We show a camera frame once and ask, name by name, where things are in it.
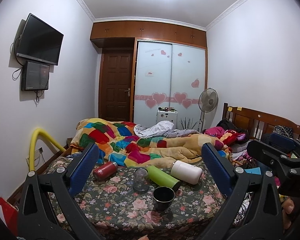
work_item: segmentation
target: pink stripe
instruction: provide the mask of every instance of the pink stripe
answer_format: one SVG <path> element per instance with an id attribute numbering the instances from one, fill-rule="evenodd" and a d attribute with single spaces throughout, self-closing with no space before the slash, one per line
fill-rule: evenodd
<path id="1" fill-rule="evenodd" d="M 145 96 L 145 95 L 135 95 L 134 96 L 134 100 L 146 101 L 147 99 L 152 99 L 152 95 L 151 96 Z M 190 99 L 190 100 L 192 101 L 193 104 L 199 103 L 199 99 Z M 177 103 L 177 101 L 174 97 L 167 97 L 166 100 L 164 100 L 164 102 Z"/>

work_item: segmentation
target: headboard panel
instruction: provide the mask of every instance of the headboard panel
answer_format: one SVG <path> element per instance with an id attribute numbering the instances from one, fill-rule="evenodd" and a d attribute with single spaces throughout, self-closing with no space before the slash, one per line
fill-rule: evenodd
<path id="1" fill-rule="evenodd" d="M 283 125 L 291 127 L 293 132 L 298 135 L 297 137 L 300 138 L 300 125 L 277 115 L 243 107 L 228 106 L 227 103 L 224 103 L 222 119 L 224 118 L 231 120 L 236 127 L 247 129 L 251 138 L 257 138 L 262 124 L 262 134 L 271 133 L 275 125 Z"/>

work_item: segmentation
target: colorful blanket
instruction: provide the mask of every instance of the colorful blanket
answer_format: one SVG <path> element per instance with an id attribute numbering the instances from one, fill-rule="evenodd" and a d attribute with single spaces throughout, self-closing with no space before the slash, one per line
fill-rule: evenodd
<path id="1" fill-rule="evenodd" d="M 106 160 L 126 167 L 171 168 L 176 160 L 196 163 L 201 160 L 201 147 L 210 142 L 216 150 L 228 153 L 227 146 L 218 138 L 205 134 L 192 134 L 182 138 L 140 138 L 133 132 L 134 123 L 108 122 L 100 118 L 84 119 L 77 125 L 71 142 L 75 151 L 83 150 L 94 142 Z"/>

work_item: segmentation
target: metal bolt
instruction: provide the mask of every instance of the metal bolt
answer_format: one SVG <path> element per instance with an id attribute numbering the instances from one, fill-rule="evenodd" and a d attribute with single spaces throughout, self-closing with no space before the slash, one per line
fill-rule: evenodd
<path id="1" fill-rule="evenodd" d="M 236 171 L 237 173 L 243 173 L 243 172 L 244 172 L 243 168 L 241 168 L 241 167 L 236 167 L 236 168 L 235 168 L 235 171 Z"/>
<path id="2" fill-rule="evenodd" d="M 65 167 L 59 167 L 57 168 L 57 173 L 63 173 L 66 170 Z"/>
<path id="3" fill-rule="evenodd" d="M 272 172 L 271 172 L 271 171 L 266 171 L 266 175 L 267 175 L 268 177 L 272 177 Z"/>
<path id="4" fill-rule="evenodd" d="M 34 174 L 35 174 L 34 171 L 29 171 L 29 172 L 28 172 L 28 176 L 29 176 L 29 177 L 32 177 Z"/>

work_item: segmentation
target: frosted glass door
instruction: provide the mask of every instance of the frosted glass door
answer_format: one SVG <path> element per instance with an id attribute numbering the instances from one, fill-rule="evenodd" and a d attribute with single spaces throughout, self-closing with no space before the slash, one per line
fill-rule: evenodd
<path id="1" fill-rule="evenodd" d="M 169 106 L 172 45 L 140 41 L 136 67 L 133 122 L 156 124 L 158 107 Z"/>
<path id="2" fill-rule="evenodd" d="M 205 65 L 204 49 L 172 45 L 170 106 L 178 111 L 177 129 L 182 129 L 179 121 L 186 117 L 193 123 L 200 119 L 198 99 L 204 91 Z"/>

